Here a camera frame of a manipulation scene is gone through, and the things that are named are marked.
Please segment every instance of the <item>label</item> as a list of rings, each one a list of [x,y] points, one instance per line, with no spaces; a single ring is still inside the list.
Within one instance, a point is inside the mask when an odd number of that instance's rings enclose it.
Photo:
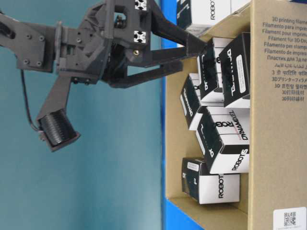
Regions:
[[[273,230],[306,230],[306,207],[275,210],[273,216]]]
[[[304,103],[307,90],[307,20],[273,16],[262,23],[263,57],[272,89],[284,103]]]
[[[187,108],[186,108],[186,105],[184,104],[182,95],[180,95],[180,100],[181,100],[181,103],[182,103],[182,107],[183,107],[183,111],[184,111],[184,116],[187,116]]]
[[[198,172],[200,170],[200,166],[198,164],[188,162],[188,169]]]
[[[236,57],[236,67],[237,67],[237,70],[238,70],[240,93],[244,93],[246,91],[246,84],[245,84],[242,55],[239,55],[238,57]]]

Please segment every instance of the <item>robotis box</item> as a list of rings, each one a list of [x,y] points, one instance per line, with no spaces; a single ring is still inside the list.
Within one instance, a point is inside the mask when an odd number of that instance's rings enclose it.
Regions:
[[[201,102],[200,81],[197,73],[188,75],[180,94],[180,101],[189,130],[196,130],[206,106],[223,106],[223,103]]]
[[[243,32],[220,53],[224,107],[250,108],[250,33]]]
[[[219,55],[232,40],[230,38],[212,38],[208,42],[207,54],[197,58],[202,102],[224,101]]]
[[[240,201],[239,174],[210,174],[202,158],[182,160],[182,191],[199,204]]]
[[[207,107],[196,131],[212,174],[247,173],[249,109]]]

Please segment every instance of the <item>screw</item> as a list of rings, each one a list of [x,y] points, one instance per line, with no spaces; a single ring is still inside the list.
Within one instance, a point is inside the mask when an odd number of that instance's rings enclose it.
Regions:
[[[29,65],[29,63],[30,63],[30,61],[29,61],[28,59],[25,59],[25,60],[24,60],[24,65],[27,66],[27,65]]]
[[[73,79],[73,83],[74,83],[74,84],[78,84],[78,78],[74,78],[74,79]]]

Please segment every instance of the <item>blue panel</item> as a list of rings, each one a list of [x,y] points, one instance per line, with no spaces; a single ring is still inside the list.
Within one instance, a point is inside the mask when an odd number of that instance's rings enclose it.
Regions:
[[[307,3],[307,0],[292,0],[292,2]]]
[[[99,0],[6,0],[20,21],[77,27]],[[154,39],[154,47],[160,42]],[[26,72],[33,118],[56,76]],[[127,90],[72,85],[81,138],[50,153],[26,120],[14,55],[0,47],[0,229],[161,229],[161,81]]]
[[[190,217],[184,214],[169,200],[166,205],[166,230],[202,230]]]

